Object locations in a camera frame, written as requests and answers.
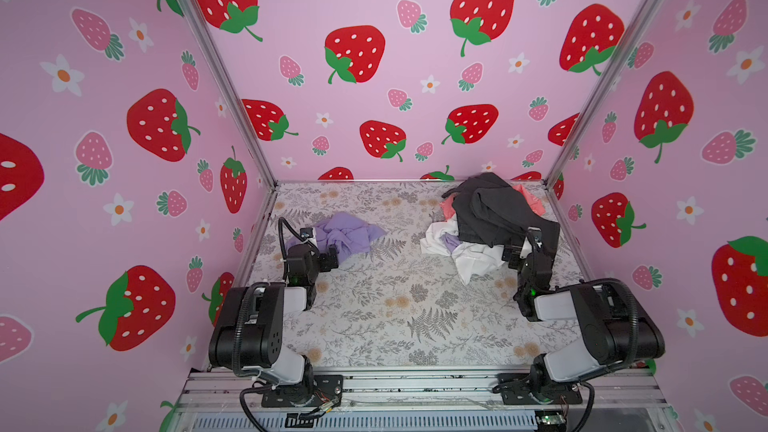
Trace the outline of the purple cloth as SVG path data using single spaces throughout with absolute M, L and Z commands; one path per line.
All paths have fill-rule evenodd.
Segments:
M 321 253 L 327 253 L 331 246 L 335 246 L 339 263 L 353 255 L 370 252 L 371 245 L 387 234 L 383 228 L 347 212 L 337 212 L 319 221 L 312 230 L 310 242 Z

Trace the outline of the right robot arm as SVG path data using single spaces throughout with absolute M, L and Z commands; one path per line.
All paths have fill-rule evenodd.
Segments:
M 665 353 L 660 329 L 624 282 L 597 279 L 552 289 L 553 257 L 535 227 L 526 231 L 521 261 L 513 296 L 521 315 L 530 322 L 573 321 L 580 338 L 537 356 L 525 377 L 500 375 L 493 392 L 505 401 L 565 402 L 584 382 Z

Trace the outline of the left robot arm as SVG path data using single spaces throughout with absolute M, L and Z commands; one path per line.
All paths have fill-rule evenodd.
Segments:
M 338 248 L 324 252 L 310 243 L 287 250 L 287 279 L 234 287 L 220 281 L 207 298 L 214 326 L 208 346 L 213 368 L 265 382 L 269 400 L 303 405 L 317 386 L 310 359 L 283 345 L 284 319 L 311 309 L 320 273 L 339 266 Z

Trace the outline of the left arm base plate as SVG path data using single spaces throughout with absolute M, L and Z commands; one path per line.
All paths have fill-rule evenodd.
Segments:
M 295 385 L 278 386 L 262 396 L 262 408 L 320 407 L 342 397 L 343 375 L 321 374 Z

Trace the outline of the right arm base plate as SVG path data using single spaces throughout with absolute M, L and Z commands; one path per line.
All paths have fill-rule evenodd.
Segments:
M 580 405 L 583 397 L 575 383 L 552 382 L 531 373 L 501 373 L 492 387 L 505 405 Z

